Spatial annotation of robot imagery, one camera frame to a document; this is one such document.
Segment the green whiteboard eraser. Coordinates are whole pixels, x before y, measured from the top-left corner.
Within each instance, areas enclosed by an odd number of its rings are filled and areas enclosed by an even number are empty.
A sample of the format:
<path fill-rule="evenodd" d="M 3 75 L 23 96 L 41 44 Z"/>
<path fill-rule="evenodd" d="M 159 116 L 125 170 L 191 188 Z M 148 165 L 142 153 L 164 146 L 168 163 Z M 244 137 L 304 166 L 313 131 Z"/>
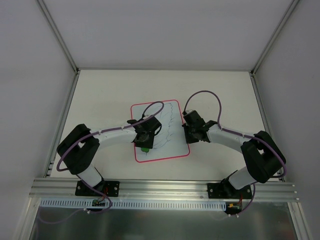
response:
<path fill-rule="evenodd" d="M 145 147 L 142 147 L 141 148 L 141 151 L 144 152 L 144 153 L 148 153 L 150 151 L 149 148 L 145 148 Z"/>

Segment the pink framed whiteboard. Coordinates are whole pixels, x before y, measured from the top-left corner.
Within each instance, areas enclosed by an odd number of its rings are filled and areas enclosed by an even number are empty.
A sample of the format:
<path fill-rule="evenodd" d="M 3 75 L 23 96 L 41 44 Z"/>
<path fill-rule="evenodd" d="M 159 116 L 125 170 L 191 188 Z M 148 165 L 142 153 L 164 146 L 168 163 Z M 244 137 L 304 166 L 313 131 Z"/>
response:
<path fill-rule="evenodd" d="M 186 143 L 180 103 L 176 99 L 164 100 L 164 108 L 155 117 L 161 123 L 161 130 L 154 137 L 153 148 L 148 153 L 134 147 L 135 160 L 149 163 L 160 160 L 187 157 L 190 147 Z"/>

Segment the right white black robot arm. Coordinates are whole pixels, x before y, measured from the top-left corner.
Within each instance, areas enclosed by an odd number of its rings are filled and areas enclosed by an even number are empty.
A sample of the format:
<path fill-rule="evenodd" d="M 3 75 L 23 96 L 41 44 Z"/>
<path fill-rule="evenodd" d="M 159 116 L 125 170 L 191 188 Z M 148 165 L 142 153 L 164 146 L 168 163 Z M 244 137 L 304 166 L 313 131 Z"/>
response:
<path fill-rule="evenodd" d="M 286 166 L 286 159 L 271 136 L 265 131 L 254 135 L 236 133 L 222 128 L 218 122 L 205 120 L 195 110 L 182 113 L 182 125 L 187 144 L 207 142 L 219 144 L 242 154 L 245 167 L 224 178 L 208 189 L 210 198 L 235 199 L 254 183 L 266 183 L 280 168 Z"/>

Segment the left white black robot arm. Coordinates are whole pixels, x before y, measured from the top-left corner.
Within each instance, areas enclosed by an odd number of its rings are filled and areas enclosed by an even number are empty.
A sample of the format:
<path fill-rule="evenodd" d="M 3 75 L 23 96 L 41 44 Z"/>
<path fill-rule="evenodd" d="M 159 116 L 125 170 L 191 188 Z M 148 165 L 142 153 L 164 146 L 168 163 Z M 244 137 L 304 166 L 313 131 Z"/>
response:
<path fill-rule="evenodd" d="M 103 130 L 93 130 L 82 123 L 67 135 L 56 151 L 66 170 L 84 181 L 92 195 L 98 196 L 104 191 L 104 180 L 92 164 L 97 151 L 124 143 L 133 143 L 138 148 L 150 150 L 161 129 L 162 124 L 154 116 L 139 121 L 131 119 L 124 126 Z"/>

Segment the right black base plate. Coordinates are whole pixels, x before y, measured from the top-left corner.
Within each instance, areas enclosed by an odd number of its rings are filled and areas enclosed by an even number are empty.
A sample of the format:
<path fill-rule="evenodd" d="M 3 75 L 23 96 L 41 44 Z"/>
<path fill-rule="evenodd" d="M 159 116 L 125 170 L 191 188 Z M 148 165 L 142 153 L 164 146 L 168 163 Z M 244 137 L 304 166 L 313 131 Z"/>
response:
<path fill-rule="evenodd" d="M 249 200 L 252 198 L 252 190 L 250 185 L 246 185 L 241 189 L 235 189 L 229 183 L 208 183 L 207 194 L 209 199 L 244 199 Z"/>

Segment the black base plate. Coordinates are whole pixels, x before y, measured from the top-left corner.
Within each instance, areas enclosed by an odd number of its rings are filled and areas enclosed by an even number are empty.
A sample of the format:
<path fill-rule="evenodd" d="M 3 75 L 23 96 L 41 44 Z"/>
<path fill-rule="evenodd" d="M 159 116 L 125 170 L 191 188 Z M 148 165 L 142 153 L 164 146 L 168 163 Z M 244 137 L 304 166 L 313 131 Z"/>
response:
<path fill-rule="evenodd" d="M 209 199 L 244 199 L 249 200 L 252 198 L 252 190 L 250 185 L 246 185 L 241 189 L 235 189 L 229 183 L 208 183 L 207 194 Z"/>
<path fill-rule="evenodd" d="M 95 190 L 92 190 L 90 187 L 86 186 L 83 181 L 79 180 L 76 185 L 75 195 L 80 197 L 101 197 L 102 195 L 100 193 L 103 193 L 108 197 L 118 197 L 120 182 L 103 180 L 92 188 Z"/>

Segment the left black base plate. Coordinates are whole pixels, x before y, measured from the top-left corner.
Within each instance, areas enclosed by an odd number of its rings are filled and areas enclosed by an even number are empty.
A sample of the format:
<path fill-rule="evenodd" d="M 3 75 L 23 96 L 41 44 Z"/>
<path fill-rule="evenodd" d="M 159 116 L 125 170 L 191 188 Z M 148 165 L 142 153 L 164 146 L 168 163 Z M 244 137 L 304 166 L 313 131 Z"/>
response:
<path fill-rule="evenodd" d="M 95 190 L 92 190 L 90 187 L 86 186 L 83 181 L 79 180 L 76 185 L 75 195 L 80 197 L 101 197 L 102 195 L 100 193 L 103 193 L 108 197 L 118 197 L 120 182 L 103 180 L 92 188 Z"/>

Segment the right aluminium corner post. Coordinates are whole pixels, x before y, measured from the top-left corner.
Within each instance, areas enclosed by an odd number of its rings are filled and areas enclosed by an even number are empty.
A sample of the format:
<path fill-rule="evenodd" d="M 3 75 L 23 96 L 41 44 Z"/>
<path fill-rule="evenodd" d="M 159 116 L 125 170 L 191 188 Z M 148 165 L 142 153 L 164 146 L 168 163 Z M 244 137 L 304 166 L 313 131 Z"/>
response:
<path fill-rule="evenodd" d="M 278 39 L 279 35 L 281 34 L 282 30 L 284 29 L 285 25 L 293 15 L 295 9 L 297 8 L 298 4 L 300 3 L 300 0 L 291 0 L 288 7 L 286 8 L 284 14 L 280 18 L 279 22 L 277 23 L 275 29 L 273 30 L 270 38 L 268 39 L 265 47 L 263 48 L 261 54 L 259 55 L 256 63 L 254 64 L 253 68 L 250 71 L 250 78 L 252 87 L 255 93 L 255 97 L 257 101 L 262 101 L 260 97 L 260 93 L 258 90 L 258 85 L 256 81 L 256 74 L 260 67 L 262 66 L 263 62 L 265 61 L 266 57 L 270 53 L 273 45 L 275 44 L 276 40 Z"/>

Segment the aluminium corner post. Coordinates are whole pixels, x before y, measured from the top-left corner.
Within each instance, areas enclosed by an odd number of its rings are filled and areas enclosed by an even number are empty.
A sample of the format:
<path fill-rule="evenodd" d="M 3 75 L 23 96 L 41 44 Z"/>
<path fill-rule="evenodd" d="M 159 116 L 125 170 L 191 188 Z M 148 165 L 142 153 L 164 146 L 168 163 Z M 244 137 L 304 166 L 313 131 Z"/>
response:
<path fill-rule="evenodd" d="M 68 64 L 70 65 L 72 71 L 77 75 L 79 73 L 79 67 L 77 66 L 74 58 L 71 55 L 71 52 L 68 49 L 68 46 L 44 0 L 36 0 L 35 1 L 44 17 L 46 22 L 48 23 L 48 26 L 50 30 L 52 31 L 52 34 L 54 38 L 56 39 L 59 47 L 61 48 Z"/>
<path fill-rule="evenodd" d="M 262 66 L 263 62 L 265 61 L 266 57 L 270 53 L 273 45 L 275 44 L 276 40 L 278 39 L 279 35 L 281 34 L 282 30 L 284 29 L 285 25 L 293 15 L 295 9 L 297 8 L 298 4 L 300 3 L 300 0 L 291 0 L 288 7 L 286 8 L 284 14 L 280 18 L 279 22 L 277 23 L 275 29 L 273 30 L 270 38 L 268 39 L 265 47 L 263 48 L 261 54 L 259 55 L 256 63 L 254 64 L 253 68 L 250 71 L 250 78 L 252 87 L 255 93 L 255 97 L 257 101 L 262 101 L 260 97 L 260 93 L 258 90 L 258 85 L 256 81 L 256 74 L 260 67 Z"/>

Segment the aluminium front rail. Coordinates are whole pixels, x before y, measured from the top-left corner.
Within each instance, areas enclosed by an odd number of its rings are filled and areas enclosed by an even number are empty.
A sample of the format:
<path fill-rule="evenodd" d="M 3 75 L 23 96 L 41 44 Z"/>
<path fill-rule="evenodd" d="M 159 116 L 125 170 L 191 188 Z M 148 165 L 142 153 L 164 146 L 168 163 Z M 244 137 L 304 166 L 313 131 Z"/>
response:
<path fill-rule="evenodd" d="M 78 180 L 75 178 L 35 178 L 29 197 L 74 198 Z M 119 180 L 119 197 L 137 200 L 204 200 L 210 190 L 206 181 L 187 180 Z M 255 185 L 256 202 L 300 201 L 296 186 L 291 182 L 269 181 Z"/>

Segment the left aluminium corner post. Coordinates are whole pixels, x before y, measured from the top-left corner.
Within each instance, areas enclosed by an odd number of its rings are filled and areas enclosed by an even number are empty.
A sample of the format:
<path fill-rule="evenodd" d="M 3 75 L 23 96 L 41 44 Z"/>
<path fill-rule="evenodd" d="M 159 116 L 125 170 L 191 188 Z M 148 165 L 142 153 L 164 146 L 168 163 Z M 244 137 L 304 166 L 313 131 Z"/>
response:
<path fill-rule="evenodd" d="M 70 65 L 72 71 L 77 75 L 79 73 L 79 67 L 77 66 L 74 58 L 71 55 L 71 52 L 68 49 L 68 46 L 44 0 L 36 0 L 35 1 L 44 17 L 46 22 L 48 23 L 48 26 L 50 30 L 52 31 L 52 34 L 54 38 L 56 39 L 59 47 L 61 48 L 68 64 Z"/>

